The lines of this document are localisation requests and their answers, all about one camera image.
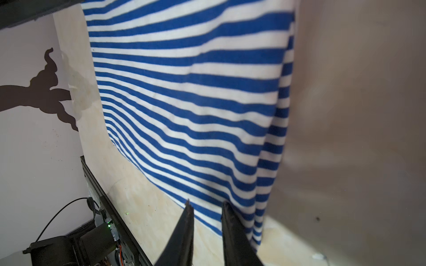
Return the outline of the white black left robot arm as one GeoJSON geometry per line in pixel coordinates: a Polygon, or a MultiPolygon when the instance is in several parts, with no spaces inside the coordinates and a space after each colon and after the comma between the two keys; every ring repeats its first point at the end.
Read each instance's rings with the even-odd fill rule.
{"type": "Polygon", "coordinates": [[[85,200],[93,214],[92,220],[65,236],[35,242],[22,253],[31,256],[33,266],[105,266],[107,257],[115,253],[116,262],[122,265],[122,246],[114,237],[113,222],[108,222],[105,210],[91,197],[82,197],[71,203],[85,200]]]}

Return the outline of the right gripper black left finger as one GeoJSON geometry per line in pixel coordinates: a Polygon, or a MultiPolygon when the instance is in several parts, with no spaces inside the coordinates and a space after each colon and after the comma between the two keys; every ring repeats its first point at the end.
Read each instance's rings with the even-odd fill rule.
{"type": "Polygon", "coordinates": [[[187,200],[185,208],[155,266],[192,266],[194,252],[194,208],[187,200]]]}

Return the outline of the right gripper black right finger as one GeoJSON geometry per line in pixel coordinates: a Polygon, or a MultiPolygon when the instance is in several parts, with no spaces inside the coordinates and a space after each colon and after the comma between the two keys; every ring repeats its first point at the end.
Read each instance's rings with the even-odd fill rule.
{"type": "Polygon", "coordinates": [[[250,245],[245,227],[229,202],[222,206],[222,235],[224,262],[226,266],[263,266],[250,245]]]}

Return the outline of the blue white striped tank top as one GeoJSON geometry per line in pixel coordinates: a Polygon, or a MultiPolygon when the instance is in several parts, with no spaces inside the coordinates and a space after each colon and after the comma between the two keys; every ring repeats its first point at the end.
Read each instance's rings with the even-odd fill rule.
{"type": "Polygon", "coordinates": [[[217,235],[229,202],[254,249],[284,153],[297,5],[81,5],[112,143],[217,235]]]}

